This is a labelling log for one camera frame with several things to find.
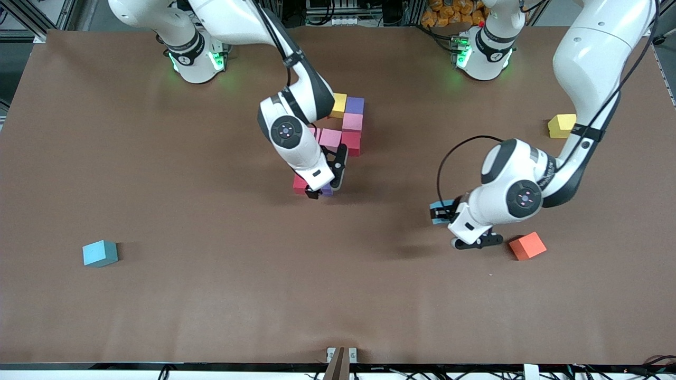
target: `green led light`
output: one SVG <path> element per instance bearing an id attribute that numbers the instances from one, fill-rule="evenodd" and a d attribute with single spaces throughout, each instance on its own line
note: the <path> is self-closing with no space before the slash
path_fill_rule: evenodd
<path id="1" fill-rule="evenodd" d="M 211 53 L 209 54 L 209 58 L 211 58 L 212 63 L 214 64 L 214 68 L 216 71 L 221 71 L 223 70 L 223 58 L 218 55 L 217 53 Z"/>
<path id="2" fill-rule="evenodd" d="M 468 46 L 465 51 L 458 55 L 458 66 L 461 68 L 467 66 L 467 61 L 469 60 L 470 55 L 472 55 L 472 47 Z"/>
<path id="3" fill-rule="evenodd" d="M 502 65 L 502 68 L 507 67 L 507 65 L 509 64 L 509 57 L 512 55 L 513 51 L 514 49 L 509 49 L 509 53 L 507 53 L 507 56 L 505 57 L 505 63 L 504 65 Z"/>
<path id="4" fill-rule="evenodd" d="M 174 61 L 174 57 L 172 57 L 171 54 L 169 55 L 169 59 L 171 60 L 171 63 L 174 65 L 174 71 L 178 72 L 178 66 L 176 66 L 176 61 Z"/>

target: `yellow cube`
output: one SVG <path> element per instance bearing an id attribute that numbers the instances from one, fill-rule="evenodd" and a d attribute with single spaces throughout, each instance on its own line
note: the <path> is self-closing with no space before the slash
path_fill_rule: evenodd
<path id="1" fill-rule="evenodd" d="M 550 130 L 550 137 L 553 139 L 567 139 L 575 126 L 576 120 L 577 115 L 575 114 L 556 115 L 547 123 L 547 127 Z"/>
<path id="2" fill-rule="evenodd" d="M 336 102 L 333 104 L 333 110 L 331 111 L 331 114 L 329 114 L 329 116 L 332 118 L 342 119 L 343 115 L 345 114 L 345 103 L 347 103 L 347 95 L 333 93 L 333 97 L 335 98 Z"/>

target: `magenta cube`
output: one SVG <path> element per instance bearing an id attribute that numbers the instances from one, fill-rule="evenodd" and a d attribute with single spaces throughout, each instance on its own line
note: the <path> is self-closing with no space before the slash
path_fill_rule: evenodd
<path id="1" fill-rule="evenodd" d="M 364 114 L 364 98 L 363 97 L 347 97 L 345 102 L 346 114 Z"/>
<path id="2" fill-rule="evenodd" d="M 324 145 L 329 149 L 338 149 L 340 145 L 340 130 L 326 129 L 322 130 L 322 135 L 319 138 L 319 145 Z"/>

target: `foam block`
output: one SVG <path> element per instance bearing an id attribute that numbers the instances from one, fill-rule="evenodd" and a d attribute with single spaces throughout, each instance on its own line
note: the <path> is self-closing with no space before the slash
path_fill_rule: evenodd
<path id="1" fill-rule="evenodd" d="M 509 246 L 519 260 L 528 260 L 547 250 L 537 232 L 529 233 L 524 237 L 511 241 Z"/>
<path id="2" fill-rule="evenodd" d="M 343 131 L 350 130 L 353 132 L 359 132 L 359 135 L 361 136 L 363 121 L 363 115 L 349 114 L 346 112 L 345 115 L 343 115 Z"/>
<path id="3" fill-rule="evenodd" d="M 293 176 L 293 192 L 298 195 L 305 195 L 305 188 L 308 186 L 308 183 L 305 182 L 303 177 L 296 174 Z"/>
<path id="4" fill-rule="evenodd" d="M 322 136 L 322 129 L 314 128 L 311 125 L 309 125 L 308 128 L 310 129 L 310 133 L 314 135 L 314 138 L 317 139 L 317 142 L 319 142 L 319 138 Z"/>
<path id="5" fill-rule="evenodd" d="M 325 197 L 333 196 L 333 189 L 331 188 L 330 184 L 327 183 L 324 187 L 322 187 L 322 195 Z"/>
<path id="6" fill-rule="evenodd" d="M 347 156 L 358 157 L 362 153 L 362 134 L 351 130 L 343 131 L 341 143 L 347 145 Z"/>
<path id="7" fill-rule="evenodd" d="M 364 114 L 364 98 L 363 97 L 347 97 L 345 102 L 345 113 L 346 114 Z"/>
<path id="8" fill-rule="evenodd" d="M 568 139 L 575 121 L 577 121 L 577 115 L 575 114 L 556 115 L 547 123 L 550 137 L 553 139 Z"/>
<path id="9" fill-rule="evenodd" d="M 322 130 L 322 136 L 319 138 L 319 145 L 324 145 L 329 149 L 338 149 L 340 145 L 341 131 L 333 129 Z"/>
<path id="10" fill-rule="evenodd" d="M 110 241 L 97 241 L 82 247 L 84 265 L 101 268 L 118 261 L 118 248 Z"/>
<path id="11" fill-rule="evenodd" d="M 345 104 L 347 103 L 347 95 L 334 93 L 333 98 L 335 99 L 335 103 L 333 104 L 333 110 L 331 110 L 329 116 L 332 118 L 343 118 Z"/>

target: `stack of cubes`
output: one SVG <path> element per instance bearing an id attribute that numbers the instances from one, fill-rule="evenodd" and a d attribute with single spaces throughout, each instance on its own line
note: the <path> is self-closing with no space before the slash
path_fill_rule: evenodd
<path id="1" fill-rule="evenodd" d="M 315 134 L 319 145 L 325 146 L 331 151 L 336 151 L 340 144 L 347 146 L 347 155 L 349 157 L 358 157 L 361 155 L 362 145 L 362 125 L 364 123 L 364 98 L 349 97 L 346 94 L 333 94 L 335 103 L 329 118 L 343 119 L 341 130 L 321 129 L 311 126 L 310 131 Z M 293 192 L 305 195 L 307 182 L 297 174 L 293 179 Z M 332 196 L 333 190 L 330 185 L 322 188 L 322 195 Z"/>

